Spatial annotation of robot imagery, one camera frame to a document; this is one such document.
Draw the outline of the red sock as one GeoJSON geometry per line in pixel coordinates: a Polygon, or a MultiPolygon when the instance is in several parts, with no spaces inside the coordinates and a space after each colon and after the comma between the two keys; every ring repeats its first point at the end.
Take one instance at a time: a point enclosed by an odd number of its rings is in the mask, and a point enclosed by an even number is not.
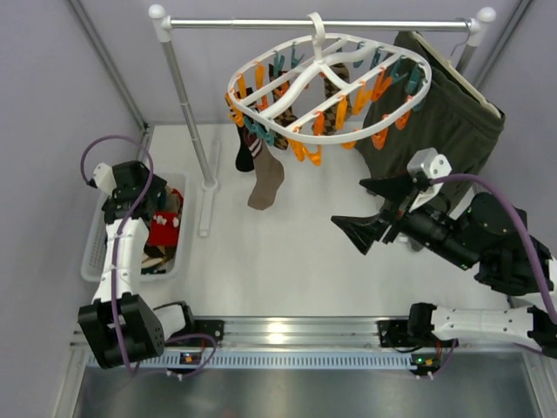
{"type": "Polygon", "coordinates": [[[176,212],[155,212],[150,223],[149,246],[176,247],[179,238],[180,217],[176,212]]]}

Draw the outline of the white oval clip hanger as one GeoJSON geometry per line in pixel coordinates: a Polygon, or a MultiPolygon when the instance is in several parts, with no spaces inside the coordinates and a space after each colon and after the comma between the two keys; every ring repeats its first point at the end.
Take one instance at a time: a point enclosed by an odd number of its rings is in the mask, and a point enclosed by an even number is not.
{"type": "Polygon", "coordinates": [[[326,145],[350,150],[364,139],[381,150],[403,131],[432,83],[418,53],[379,41],[314,32],[279,44],[244,64],[225,94],[229,117],[258,143],[285,146],[320,165],[326,145]]]}

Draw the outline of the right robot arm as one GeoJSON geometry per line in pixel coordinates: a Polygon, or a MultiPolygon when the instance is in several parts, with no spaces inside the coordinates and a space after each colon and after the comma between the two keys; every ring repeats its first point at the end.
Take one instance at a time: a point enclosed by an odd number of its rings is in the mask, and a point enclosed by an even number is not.
{"type": "Polygon", "coordinates": [[[556,356],[556,258],[527,230],[525,211],[496,191],[475,195],[456,219],[426,203],[411,204],[427,187],[475,180],[472,174],[427,179],[405,174],[390,179],[363,179],[369,192],[387,206],[369,217],[334,215],[331,221],[367,254],[376,241],[393,242],[404,234],[462,271],[478,269],[474,278],[496,293],[522,300],[502,310],[461,309],[428,302],[411,305],[406,331],[390,341],[409,346],[448,347],[458,340],[495,340],[556,356]]]}

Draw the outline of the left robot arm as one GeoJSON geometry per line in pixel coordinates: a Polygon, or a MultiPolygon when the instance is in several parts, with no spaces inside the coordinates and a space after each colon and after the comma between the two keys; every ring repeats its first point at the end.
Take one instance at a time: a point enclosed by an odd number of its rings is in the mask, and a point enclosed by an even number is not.
{"type": "Polygon", "coordinates": [[[104,265],[92,301],[77,322],[97,364],[109,369],[160,356],[175,334],[190,332],[195,320],[183,301],[149,307],[141,297],[144,247],[167,182],[144,163],[100,164],[91,185],[106,193],[104,265]]]}

